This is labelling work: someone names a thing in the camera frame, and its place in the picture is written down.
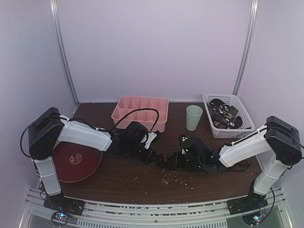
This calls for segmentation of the dark floral patterned tie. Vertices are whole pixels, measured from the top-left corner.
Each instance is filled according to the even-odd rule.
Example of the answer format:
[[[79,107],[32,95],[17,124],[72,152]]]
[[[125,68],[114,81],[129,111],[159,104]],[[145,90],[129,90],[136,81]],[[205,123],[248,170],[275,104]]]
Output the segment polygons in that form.
[[[189,171],[204,171],[206,173],[218,172],[243,172],[246,171],[252,164],[252,161],[244,160],[238,162],[231,167],[225,167],[222,164],[205,164],[201,156],[195,159],[190,159],[188,155],[175,152],[168,157],[166,154],[160,154],[157,167],[164,170],[189,170]]]

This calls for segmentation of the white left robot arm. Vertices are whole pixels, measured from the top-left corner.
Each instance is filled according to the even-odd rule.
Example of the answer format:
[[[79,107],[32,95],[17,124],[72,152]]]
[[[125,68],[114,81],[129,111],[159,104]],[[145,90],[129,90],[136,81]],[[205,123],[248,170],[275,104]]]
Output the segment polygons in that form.
[[[49,108],[23,131],[28,134],[27,155],[31,158],[44,185],[49,202],[58,211],[68,207],[68,200],[62,190],[52,159],[56,143],[68,142],[108,153],[126,153],[144,164],[155,162],[158,155],[151,144],[160,133],[154,131],[156,123],[147,129],[143,124],[131,121],[125,129],[115,124],[110,130],[90,125],[81,118],[68,118],[55,107]]]

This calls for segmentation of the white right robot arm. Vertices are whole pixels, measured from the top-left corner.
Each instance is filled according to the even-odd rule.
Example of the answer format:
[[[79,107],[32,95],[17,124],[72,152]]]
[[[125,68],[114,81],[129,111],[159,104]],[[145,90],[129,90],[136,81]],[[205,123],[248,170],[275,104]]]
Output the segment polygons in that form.
[[[262,173],[253,181],[251,193],[244,198],[246,209],[254,209],[287,169],[299,163],[303,145],[299,131],[287,122],[270,116],[253,133],[214,150],[209,150],[200,138],[179,136],[180,151],[168,159],[169,167],[217,173],[236,164],[245,165],[248,158],[265,152],[274,156]]]

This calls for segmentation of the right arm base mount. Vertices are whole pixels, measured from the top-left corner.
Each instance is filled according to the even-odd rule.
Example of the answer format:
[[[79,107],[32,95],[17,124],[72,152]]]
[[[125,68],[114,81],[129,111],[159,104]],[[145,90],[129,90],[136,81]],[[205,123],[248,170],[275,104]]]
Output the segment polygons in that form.
[[[253,191],[245,197],[236,198],[227,201],[230,215],[242,214],[241,218],[246,225],[258,225],[264,219],[266,206],[268,202],[265,195],[259,195]]]

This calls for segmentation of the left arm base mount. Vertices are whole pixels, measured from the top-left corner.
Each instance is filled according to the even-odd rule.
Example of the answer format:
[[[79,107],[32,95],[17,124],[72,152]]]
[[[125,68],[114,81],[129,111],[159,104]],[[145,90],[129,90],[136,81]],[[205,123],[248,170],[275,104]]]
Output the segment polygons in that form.
[[[40,193],[40,197],[44,200],[43,206],[54,211],[50,220],[55,227],[67,225],[73,215],[81,216],[85,206],[83,200],[67,198],[63,193],[49,196],[43,190]]]

